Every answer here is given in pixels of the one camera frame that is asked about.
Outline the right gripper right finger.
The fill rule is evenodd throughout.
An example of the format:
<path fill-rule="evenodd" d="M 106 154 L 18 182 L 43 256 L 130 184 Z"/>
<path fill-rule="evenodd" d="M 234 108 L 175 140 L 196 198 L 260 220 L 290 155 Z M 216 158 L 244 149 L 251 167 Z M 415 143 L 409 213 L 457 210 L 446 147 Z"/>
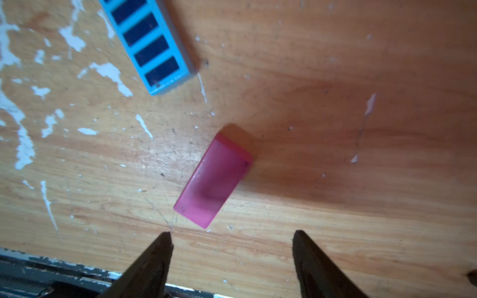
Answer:
<path fill-rule="evenodd" d="M 303 298 L 365 298 L 303 230 L 293 237 L 293 259 Z"/>

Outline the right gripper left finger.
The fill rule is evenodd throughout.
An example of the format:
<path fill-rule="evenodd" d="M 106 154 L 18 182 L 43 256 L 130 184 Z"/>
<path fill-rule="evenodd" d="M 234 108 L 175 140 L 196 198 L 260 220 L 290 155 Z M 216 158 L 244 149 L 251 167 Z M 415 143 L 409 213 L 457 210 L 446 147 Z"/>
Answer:
<path fill-rule="evenodd" d="M 101 298 L 162 298 L 174 246 L 170 232 L 161 233 Z"/>

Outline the magenta block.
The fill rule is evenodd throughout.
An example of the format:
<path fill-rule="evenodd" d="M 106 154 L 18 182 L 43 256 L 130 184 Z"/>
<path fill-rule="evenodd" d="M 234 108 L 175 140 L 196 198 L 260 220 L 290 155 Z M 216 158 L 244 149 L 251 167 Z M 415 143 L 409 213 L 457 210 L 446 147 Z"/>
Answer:
<path fill-rule="evenodd" d="M 247 150 L 218 133 L 186 184 L 174 210 L 208 228 L 253 165 Z"/>

